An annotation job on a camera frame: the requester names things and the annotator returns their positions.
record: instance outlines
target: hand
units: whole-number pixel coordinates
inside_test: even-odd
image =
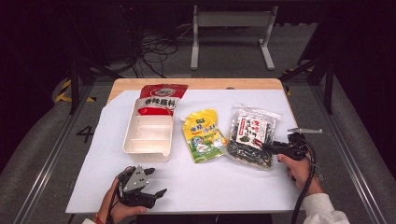
[[[102,201],[102,205],[100,206],[99,212],[97,213],[97,216],[102,223],[106,223],[108,207],[110,206],[111,197],[113,196],[113,192],[116,188],[118,181],[119,180],[117,178],[114,179],[113,184],[111,185],[111,188],[107,191]],[[113,221],[115,224],[120,223],[126,217],[136,216],[147,211],[147,208],[143,206],[129,207],[122,203],[119,203],[119,197],[117,196],[117,194],[114,198],[113,204],[115,204],[115,206],[111,210],[111,216],[113,217]]]
[[[300,161],[295,161],[292,158],[289,158],[288,156],[285,156],[283,154],[278,154],[276,155],[277,159],[281,161],[282,163],[286,164],[288,166],[288,176],[290,178],[295,178],[296,179],[296,186],[299,190],[303,190],[305,186],[305,182],[309,177],[309,174],[311,172],[311,162],[307,157]],[[314,193],[323,193],[323,188],[320,186],[319,182],[317,179],[314,177],[312,179],[311,185],[309,186],[308,192],[305,194],[305,196],[314,194]]]

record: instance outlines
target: yellow snack package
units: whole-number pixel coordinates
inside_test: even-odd
[[[227,140],[220,132],[218,115],[214,109],[189,114],[183,124],[183,133],[195,163],[221,156],[221,149],[227,147]]]

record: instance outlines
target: sleeve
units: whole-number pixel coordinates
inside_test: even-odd
[[[304,224],[346,224],[347,215],[334,210],[329,195],[325,193],[312,194],[304,198],[303,207],[306,212]]]
[[[84,222],[82,224],[95,224],[93,221],[85,218]]]

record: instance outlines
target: red food package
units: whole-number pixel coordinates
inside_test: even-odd
[[[140,115],[171,115],[188,85],[146,85],[140,92],[137,111]]]

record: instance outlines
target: red bracelet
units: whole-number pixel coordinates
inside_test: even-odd
[[[98,216],[97,213],[95,214],[95,223],[96,224],[103,224],[103,222],[99,219],[99,216]]]

